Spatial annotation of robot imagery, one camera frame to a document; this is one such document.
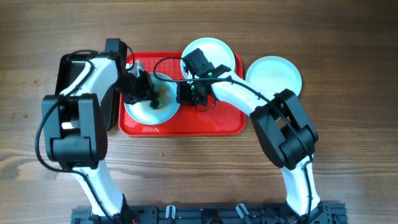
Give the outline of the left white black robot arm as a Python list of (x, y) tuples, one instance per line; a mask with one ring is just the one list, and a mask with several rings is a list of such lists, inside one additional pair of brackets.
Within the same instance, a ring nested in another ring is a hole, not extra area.
[(89, 201), (93, 223), (137, 223), (105, 161), (108, 137), (100, 103), (110, 89), (129, 105), (148, 101), (160, 106), (151, 77), (127, 52), (78, 50), (65, 56), (68, 66), (83, 68), (60, 93), (42, 100), (43, 117), (35, 137), (38, 161), (48, 170), (73, 175)]

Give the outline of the light blue plate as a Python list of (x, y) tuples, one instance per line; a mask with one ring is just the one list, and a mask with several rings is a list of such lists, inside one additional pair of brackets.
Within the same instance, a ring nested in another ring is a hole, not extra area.
[(150, 101), (142, 101), (134, 105), (124, 104), (128, 115), (135, 121), (146, 125), (155, 125), (169, 120), (180, 108), (177, 103), (177, 84), (164, 82), (157, 79), (152, 72), (149, 73), (154, 84), (154, 90), (158, 94), (159, 107), (150, 107)]
[(206, 57), (207, 61), (211, 62), (214, 67), (218, 67), (219, 65), (225, 65), (231, 69), (231, 71), (228, 72), (228, 75), (231, 75), (232, 72), (234, 72), (234, 76), (236, 76), (236, 61), (233, 51), (223, 41), (212, 37), (204, 37), (194, 40), (186, 46), (181, 58), (194, 51), (195, 49), (200, 49)]
[(302, 90), (302, 77), (298, 68), (292, 62), (278, 56), (257, 59), (248, 68), (245, 80), (274, 93), (287, 88), (299, 96)]

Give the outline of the green yellow scrub sponge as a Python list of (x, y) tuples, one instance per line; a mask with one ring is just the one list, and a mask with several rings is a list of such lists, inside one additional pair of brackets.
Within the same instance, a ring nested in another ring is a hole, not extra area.
[(153, 110), (157, 110), (162, 107), (162, 102), (158, 98), (154, 98), (150, 101), (149, 107)]

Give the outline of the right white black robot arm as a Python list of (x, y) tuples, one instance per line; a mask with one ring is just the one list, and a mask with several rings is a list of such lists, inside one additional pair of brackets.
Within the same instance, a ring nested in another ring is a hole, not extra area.
[(287, 88), (267, 95), (224, 65), (184, 66), (183, 76), (179, 101), (199, 103), (212, 96), (251, 118), (264, 154), (282, 171), (287, 205), (302, 222), (314, 221), (321, 204), (312, 172), (318, 132), (297, 95)]

